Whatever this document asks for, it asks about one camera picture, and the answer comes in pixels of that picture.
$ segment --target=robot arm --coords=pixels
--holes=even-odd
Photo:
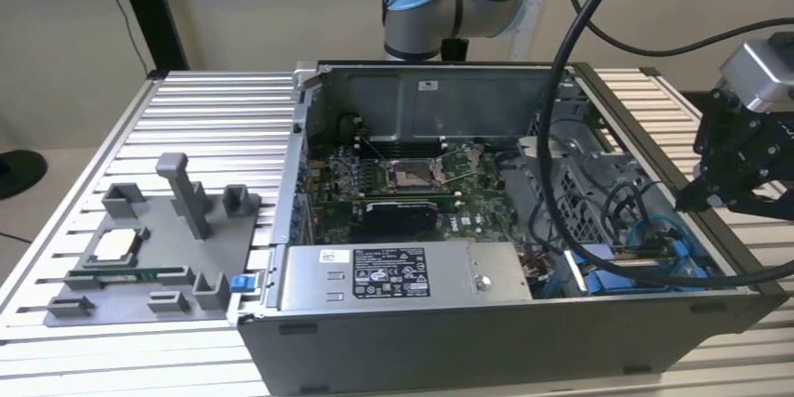
[[[794,190],[777,199],[754,192],[773,180],[786,188],[794,181],[794,33],[749,40],[721,72],[713,100],[698,106],[694,150],[702,159],[677,208],[726,205],[737,213],[794,220]]]
[[[385,49],[397,60],[429,60],[442,41],[510,29],[522,0],[386,0]]]

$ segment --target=black stand leg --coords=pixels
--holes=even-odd
[[[130,0],[158,70],[190,70],[167,0]]]
[[[47,161],[38,152],[0,153],[0,199],[6,199],[39,183],[47,172]]]
[[[449,62],[463,62],[467,60],[469,40],[449,38],[442,40],[442,60]]]

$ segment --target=barcode sticker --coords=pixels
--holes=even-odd
[[[320,262],[324,264],[349,263],[350,250],[320,250]]]
[[[419,91],[438,90],[438,81],[419,81]]]

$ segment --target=power supply label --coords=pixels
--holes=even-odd
[[[431,295],[425,248],[354,250],[353,294],[358,299]]]

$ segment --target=aluminum extrusion table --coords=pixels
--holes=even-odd
[[[598,71],[685,174],[699,114],[659,76]],[[104,211],[102,193],[135,181],[167,194],[154,172],[162,152],[186,152],[208,192],[246,183],[263,197],[248,271],[268,264],[268,243],[292,113],[291,73],[171,73],[148,81],[75,187],[0,288],[0,395],[267,395],[236,329],[227,321],[48,328],[44,305],[75,267]],[[776,195],[776,185],[765,187]],[[794,258],[794,225],[719,216],[766,265]],[[782,281],[794,294],[794,280]],[[239,306],[246,306],[246,297]],[[794,395],[794,300],[746,333],[706,341],[655,376],[607,377],[411,395]]]

